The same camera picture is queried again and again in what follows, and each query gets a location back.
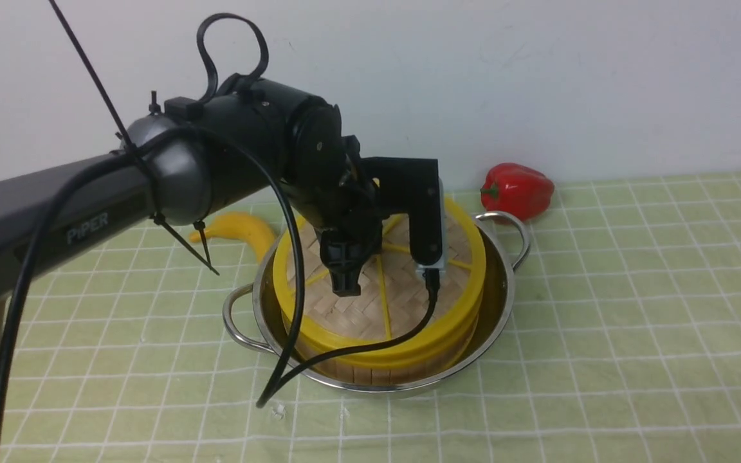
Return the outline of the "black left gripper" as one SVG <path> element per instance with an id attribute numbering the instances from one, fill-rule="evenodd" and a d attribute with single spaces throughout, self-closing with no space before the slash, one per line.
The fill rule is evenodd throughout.
<path id="1" fill-rule="evenodd" d="M 329 146 L 317 143 L 297 163 L 296 208 L 317 232 L 321 261 L 339 297 L 361 295 L 362 267 L 381 246 L 378 187 L 360 152 L 356 136 L 342 136 Z"/>

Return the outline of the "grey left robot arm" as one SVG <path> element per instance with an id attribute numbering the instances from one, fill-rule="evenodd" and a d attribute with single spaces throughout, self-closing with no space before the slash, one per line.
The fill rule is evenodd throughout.
<path id="1" fill-rule="evenodd" d="M 342 135 L 337 105 L 260 78 L 229 77 L 206 102 L 185 97 L 130 124 L 141 147 L 165 132 L 180 134 L 71 196 L 50 228 L 35 269 L 43 275 L 133 224 L 162 213 L 183 226 L 238 202 L 268 179 L 326 243 L 348 243 L 349 256 L 369 240 L 379 217 L 376 185 L 360 169 L 358 140 Z M 33 228 L 65 182 L 89 167 L 120 159 L 95 156 L 0 181 L 0 342 L 10 296 Z"/>

